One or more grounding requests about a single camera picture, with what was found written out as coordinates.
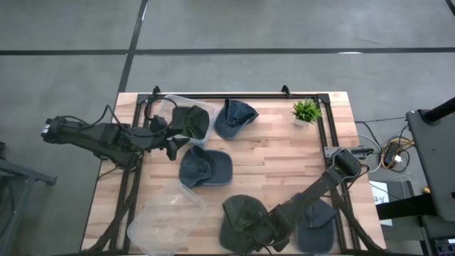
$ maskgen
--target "clear plastic container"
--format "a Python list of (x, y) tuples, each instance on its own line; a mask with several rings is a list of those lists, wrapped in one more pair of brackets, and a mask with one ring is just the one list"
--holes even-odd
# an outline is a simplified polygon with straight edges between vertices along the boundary
[(148, 255), (172, 256), (207, 211), (205, 201), (180, 181), (167, 183), (128, 227), (128, 237)]
[[(192, 107), (194, 105), (197, 105), (198, 107), (204, 109), (207, 111), (208, 116), (209, 116), (209, 125), (207, 132), (205, 133), (205, 136), (203, 139), (194, 139), (190, 138), (190, 143), (205, 147), (208, 141), (208, 137), (210, 136), (210, 133), (213, 128), (213, 124), (215, 123), (216, 117), (218, 113), (220, 112), (220, 108), (216, 105), (211, 105), (205, 102), (197, 101), (197, 100), (191, 100), (187, 99), (185, 97), (179, 97), (175, 95), (166, 95), (164, 96), (167, 99), (173, 100), (176, 102), (177, 106), (179, 107)], [(168, 100), (162, 100), (161, 104), (159, 105), (159, 110), (158, 110), (158, 116), (163, 117), (168, 123), (172, 120), (172, 109), (175, 107), (175, 105), (168, 101)], [(176, 135), (176, 138), (188, 138), (183, 135)]]

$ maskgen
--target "gray floor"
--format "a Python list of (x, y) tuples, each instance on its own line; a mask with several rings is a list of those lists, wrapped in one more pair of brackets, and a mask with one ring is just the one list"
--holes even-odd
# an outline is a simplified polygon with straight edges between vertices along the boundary
[[(125, 49), (139, 4), (0, 0), (0, 50)], [(138, 48), (442, 47), (455, 46), (454, 27), (444, 0), (153, 0)], [(39, 134), (48, 117), (90, 121), (113, 105), (124, 62), (124, 56), (0, 56), (6, 156), (59, 177), (55, 187), (33, 192), (14, 255), (79, 250), (100, 162), (74, 146), (46, 144)], [(454, 66), (455, 53), (136, 56), (127, 92), (155, 85), (181, 92), (277, 91), (284, 84), (293, 91), (345, 90), (355, 118), (367, 120), (404, 116), (453, 97)], [(371, 127), (383, 142), (404, 125)], [(361, 125), (358, 131), (368, 135)], [(415, 152), (409, 171), (420, 192), (426, 181)], [(394, 180), (396, 174), (370, 177)], [(387, 246), (413, 252), (414, 245)]]

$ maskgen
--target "gray cap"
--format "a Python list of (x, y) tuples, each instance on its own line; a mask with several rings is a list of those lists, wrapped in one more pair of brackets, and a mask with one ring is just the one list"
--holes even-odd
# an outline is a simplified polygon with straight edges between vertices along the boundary
[(232, 180), (232, 159), (223, 151), (192, 146), (182, 158), (178, 177), (189, 188), (225, 185)]
[(225, 100), (225, 105), (215, 120), (215, 131), (223, 139), (234, 139), (247, 124), (259, 114), (254, 108), (239, 100)]
[(307, 207), (296, 227), (297, 246), (302, 252), (327, 253), (335, 242), (335, 210), (319, 199)]

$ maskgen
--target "potted plant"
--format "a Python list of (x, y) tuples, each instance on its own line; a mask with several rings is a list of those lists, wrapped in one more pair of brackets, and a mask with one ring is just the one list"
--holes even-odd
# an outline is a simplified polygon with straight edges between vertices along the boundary
[(312, 124), (319, 117), (322, 117), (320, 109), (312, 100), (306, 100), (305, 102), (295, 102), (294, 111), (292, 114), (296, 116), (294, 124), (303, 127), (307, 126), (308, 124)]

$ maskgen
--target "butcher block tabletop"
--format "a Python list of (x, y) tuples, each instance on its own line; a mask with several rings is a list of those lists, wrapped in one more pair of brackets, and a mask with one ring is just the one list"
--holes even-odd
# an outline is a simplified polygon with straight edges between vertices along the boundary
[[(359, 146), (353, 113), (347, 92), (328, 93), (340, 146)], [(132, 123), (138, 93), (120, 93), (115, 113), (122, 123)], [(291, 114), (293, 102), (300, 99), (241, 99), (254, 107), (259, 116), (247, 125), (233, 140), (224, 140), (212, 130), (206, 149), (217, 149), (232, 157), (233, 178), (226, 186), (200, 187), (193, 191), (207, 203), (207, 212), (189, 235), (178, 253), (183, 254), (222, 254), (230, 253), (218, 242), (220, 224), (223, 219), (223, 202), (231, 196), (244, 194), (259, 199), (267, 208), (290, 199), (295, 193), (304, 191), (325, 171), (318, 124), (307, 127), (293, 125)], [(223, 107), (223, 99), (202, 99), (212, 105)], [(152, 113), (157, 113), (160, 101), (152, 105)], [(330, 131), (324, 104), (321, 104), (327, 141), (331, 146)], [(144, 119), (141, 111), (139, 126)], [(177, 160), (170, 161), (166, 150), (145, 152), (142, 165), (139, 195), (135, 215), (164, 184), (178, 179), (178, 170), (184, 153), (190, 144), (179, 149)], [(103, 161), (100, 174), (114, 168), (110, 161)], [(103, 176), (96, 185), (93, 202), (85, 230), (82, 250), (89, 248), (103, 234), (112, 221), (117, 205), (122, 170)], [(385, 248), (384, 237), (376, 213), (375, 202), (370, 189), (368, 175), (360, 177), (350, 188), (353, 212), (367, 234)], [(343, 226), (348, 247), (352, 248), (347, 220)], [(123, 244), (124, 229), (120, 227), (119, 247)], [(132, 243), (130, 253), (142, 253)], [(330, 253), (339, 252), (338, 239)], [(302, 253), (297, 249), (294, 239), (282, 250), (284, 254)]]

